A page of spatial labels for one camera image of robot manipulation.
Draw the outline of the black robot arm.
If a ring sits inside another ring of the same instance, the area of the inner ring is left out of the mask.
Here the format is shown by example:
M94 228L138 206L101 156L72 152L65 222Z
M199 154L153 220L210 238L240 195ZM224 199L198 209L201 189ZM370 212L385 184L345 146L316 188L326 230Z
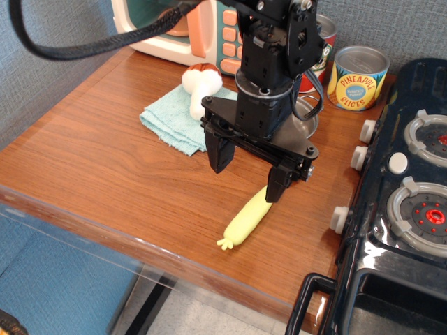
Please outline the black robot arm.
M317 82L312 67L326 45L318 32L315 1L229 1L242 36L237 98L202 100L202 126L211 168L222 172L240 147L271 165L265 200L277 202L298 180L307 180L318 149L296 127L322 109L296 109L303 77Z

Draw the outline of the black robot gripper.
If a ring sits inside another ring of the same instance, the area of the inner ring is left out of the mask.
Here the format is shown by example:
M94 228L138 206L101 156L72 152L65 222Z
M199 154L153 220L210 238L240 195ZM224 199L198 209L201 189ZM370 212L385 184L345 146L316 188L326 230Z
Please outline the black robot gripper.
M232 162L236 147L271 164L265 200L279 201L292 181L308 180L318 149L293 124L300 118L295 103L301 79L286 79L275 86L250 81L241 70L235 76L237 98L206 96L201 126L210 167L216 174ZM318 115L318 106L305 115Z

